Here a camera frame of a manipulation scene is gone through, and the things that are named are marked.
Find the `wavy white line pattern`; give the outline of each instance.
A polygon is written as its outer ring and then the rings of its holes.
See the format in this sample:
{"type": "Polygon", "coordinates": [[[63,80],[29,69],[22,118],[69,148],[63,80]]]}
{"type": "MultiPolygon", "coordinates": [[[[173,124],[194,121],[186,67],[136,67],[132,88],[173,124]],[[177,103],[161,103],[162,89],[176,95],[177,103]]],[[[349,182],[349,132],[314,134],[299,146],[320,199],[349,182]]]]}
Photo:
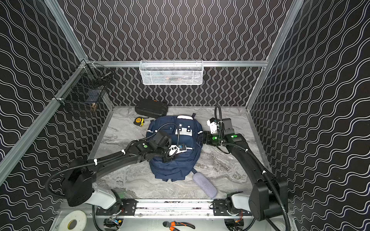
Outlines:
{"type": "Polygon", "coordinates": [[[251,110],[300,231],[370,229],[370,2],[306,0],[251,110]]]}
{"type": "MultiPolygon", "coordinates": [[[[50,229],[61,199],[45,192],[45,181],[73,160],[87,159],[107,115],[103,103],[96,116],[86,118],[59,108],[0,186],[1,231],[50,229]]],[[[51,186],[61,192],[60,179],[51,186]]]]}
{"type": "Polygon", "coordinates": [[[147,98],[170,106],[245,106],[260,67],[205,68],[202,85],[144,85],[138,68],[117,68],[107,92],[116,106],[147,98]]]}
{"type": "Polygon", "coordinates": [[[0,1],[0,161],[79,64],[43,0],[0,1]]]}
{"type": "Polygon", "coordinates": [[[292,0],[59,0],[89,59],[266,60],[292,0]]]}

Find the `wire mesh basket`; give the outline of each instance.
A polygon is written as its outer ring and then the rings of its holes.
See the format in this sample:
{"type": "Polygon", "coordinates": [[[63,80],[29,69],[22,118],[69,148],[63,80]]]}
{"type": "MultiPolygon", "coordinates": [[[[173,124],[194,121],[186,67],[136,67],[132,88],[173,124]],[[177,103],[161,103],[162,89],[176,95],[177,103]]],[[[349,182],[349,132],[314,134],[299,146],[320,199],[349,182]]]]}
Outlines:
{"type": "Polygon", "coordinates": [[[141,60],[144,85],[201,85],[203,60],[141,60]]]}
{"type": "Polygon", "coordinates": [[[92,116],[101,106],[113,71],[99,64],[88,64],[59,102],[74,116],[92,116]]]}

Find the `tape roll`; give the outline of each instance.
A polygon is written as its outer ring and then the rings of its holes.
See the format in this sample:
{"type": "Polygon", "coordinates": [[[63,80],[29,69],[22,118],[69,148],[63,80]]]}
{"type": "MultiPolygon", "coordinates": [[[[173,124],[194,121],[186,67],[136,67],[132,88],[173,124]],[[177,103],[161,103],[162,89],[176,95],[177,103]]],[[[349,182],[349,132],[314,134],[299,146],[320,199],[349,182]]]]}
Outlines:
{"type": "Polygon", "coordinates": [[[87,222],[87,216],[81,210],[68,214],[60,223],[59,231],[83,231],[87,222]]]}

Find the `marble floor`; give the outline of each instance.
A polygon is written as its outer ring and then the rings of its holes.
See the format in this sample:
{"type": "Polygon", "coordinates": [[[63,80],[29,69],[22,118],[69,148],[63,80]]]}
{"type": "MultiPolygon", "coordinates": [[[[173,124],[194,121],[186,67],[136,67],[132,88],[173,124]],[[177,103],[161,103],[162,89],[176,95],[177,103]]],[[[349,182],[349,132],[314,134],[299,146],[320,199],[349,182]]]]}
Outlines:
{"type": "MultiPolygon", "coordinates": [[[[169,107],[167,115],[192,115],[209,130],[207,120],[214,117],[214,108],[169,107]]],[[[115,108],[112,119],[99,145],[95,158],[103,157],[119,150],[134,139],[145,137],[150,119],[143,127],[133,124],[138,115],[134,108],[115,108]]],[[[241,133],[247,140],[252,152],[262,162],[251,127],[244,108],[222,108],[222,117],[231,118],[236,133],[241,133]]],[[[216,198],[225,198],[226,194],[236,191],[251,192],[252,185],[239,162],[231,154],[224,154],[216,147],[203,145],[201,156],[194,167],[203,173],[217,188],[216,198]]],[[[164,182],[155,179],[149,163],[142,162],[123,167],[102,178],[98,185],[115,189],[122,198],[208,198],[193,182],[193,173],[185,180],[164,182]]]]}

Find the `wire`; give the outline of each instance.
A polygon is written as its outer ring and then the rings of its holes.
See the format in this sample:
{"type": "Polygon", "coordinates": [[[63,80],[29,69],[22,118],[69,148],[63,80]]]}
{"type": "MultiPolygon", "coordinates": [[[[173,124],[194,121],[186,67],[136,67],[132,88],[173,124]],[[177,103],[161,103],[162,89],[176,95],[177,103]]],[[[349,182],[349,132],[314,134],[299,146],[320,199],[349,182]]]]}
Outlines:
{"type": "Polygon", "coordinates": [[[243,210],[240,210],[240,212],[239,212],[239,220],[237,220],[235,223],[238,223],[241,220],[243,220],[243,210]]]}
{"type": "Polygon", "coordinates": [[[241,229],[241,228],[239,228],[239,227],[237,227],[236,226],[236,222],[234,223],[234,227],[232,227],[232,226],[230,226],[230,225],[228,225],[228,224],[225,224],[226,225],[226,227],[228,228],[228,230],[230,230],[230,231],[248,231],[248,230],[250,230],[250,228],[253,226],[253,224],[255,223],[255,221],[256,221],[256,219],[255,218],[253,218],[253,220],[252,220],[252,222],[245,228],[245,229],[241,229]]]}
{"type": "Polygon", "coordinates": [[[225,152],[225,151],[223,151],[219,146],[216,146],[216,148],[217,148],[218,150],[222,151],[222,152],[223,152],[223,153],[225,153],[225,154],[230,154],[229,152],[225,152]]]}
{"type": "Polygon", "coordinates": [[[234,144],[234,143],[223,143],[222,144],[223,146],[227,146],[227,145],[230,145],[230,146],[233,146],[233,147],[237,147],[237,148],[240,148],[242,150],[245,150],[246,153],[248,153],[252,159],[257,163],[258,167],[261,169],[262,171],[262,175],[265,177],[268,185],[270,186],[270,189],[271,191],[273,192],[273,194],[275,195],[276,197],[276,200],[278,202],[278,204],[280,205],[280,208],[281,208],[281,211],[282,211],[282,214],[283,214],[283,217],[284,217],[284,223],[285,223],[285,231],[290,231],[290,223],[289,223],[289,217],[288,217],[288,213],[285,209],[285,206],[283,204],[283,202],[281,201],[281,198],[280,198],[280,195],[279,195],[279,192],[278,190],[276,189],[275,185],[272,183],[270,177],[268,176],[267,172],[266,172],[266,169],[265,167],[263,166],[263,164],[259,161],[259,159],[253,154],[253,152],[249,151],[248,149],[245,149],[237,144],[234,144]]]}
{"type": "Polygon", "coordinates": [[[254,222],[256,221],[256,219],[255,218],[253,218],[253,220],[252,220],[252,222],[249,224],[249,226],[247,226],[245,229],[243,229],[242,231],[247,231],[247,230],[249,230],[251,227],[252,227],[252,225],[254,224],[254,222]]]}
{"type": "Polygon", "coordinates": [[[98,230],[98,231],[104,231],[102,230],[101,228],[99,228],[98,224],[96,223],[96,220],[95,220],[95,205],[92,205],[92,220],[94,222],[94,226],[95,228],[98,230]]]}
{"type": "Polygon", "coordinates": [[[266,219],[267,222],[273,227],[275,231],[281,231],[269,218],[266,219]]]}
{"type": "MultiPolygon", "coordinates": [[[[177,124],[175,123],[165,123],[163,124],[160,128],[158,128],[157,132],[164,126],[166,125],[169,125],[169,124],[173,124],[176,126],[176,130],[177,130],[177,145],[176,146],[179,146],[179,141],[180,141],[180,131],[179,131],[179,127],[177,126],[177,124]]],[[[131,142],[129,142],[129,144],[127,145],[127,147],[125,148],[125,152],[121,152],[119,153],[118,155],[116,156],[113,156],[113,157],[109,157],[109,158],[106,158],[104,159],[103,158],[99,158],[98,161],[95,163],[95,162],[90,162],[90,163],[85,163],[85,164],[79,164],[77,166],[73,166],[73,167],[68,167],[66,169],[63,169],[57,173],[54,173],[53,175],[51,175],[45,182],[45,190],[48,194],[52,195],[52,196],[55,196],[55,197],[60,197],[60,198],[65,198],[65,195],[63,194],[59,194],[59,193],[56,193],[54,191],[51,190],[50,188],[50,183],[52,181],[52,179],[56,178],[57,176],[59,176],[60,174],[63,174],[67,171],[71,171],[71,170],[75,170],[75,169],[79,169],[79,168],[84,168],[84,167],[88,167],[88,166],[94,166],[96,164],[100,164],[100,163],[105,163],[105,162],[108,162],[108,161],[111,161],[111,160],[114,160],[114,159],[117,159],[121,156],[123,156],[128,150],[129,148],[131,147],[131,145],[133,143],[136,143],[136,142],[139,142],[139,141],[143,141],[143,140],[147,140],[149,138],[152,138],[157,132],[155,132],[153,135],[151,136],[148,136],[148,137],[145,137],[145,138],[142,138],[142,139],[138,139],[138,140],[132,140],[131,142]]]]}
{"type": "Polygon", "coordinates": [[[222,128],[222,112],[221,112],[221,107],[219,105],[215,106],[215,121],[217,125],[219,125],[217,128],[217,132],[218,132],[218,142],[220,143],[220,138],[222,137],[223,128],[222,128]],[[218,109],[218,115],[220,116],[220,120],[217,119],[217,109],[218,109]]]}
{"type": "Polygon", "coordinates": [[[121,209],[120,213],[119,213],[119,214],[117,214],[117,216],[115,217],[115,219],[117,219],[117,217],[118,217],[121,213],[123,213],[123,211],[125,211],[125,208],[122,208],[122,209],[121,209]]]}

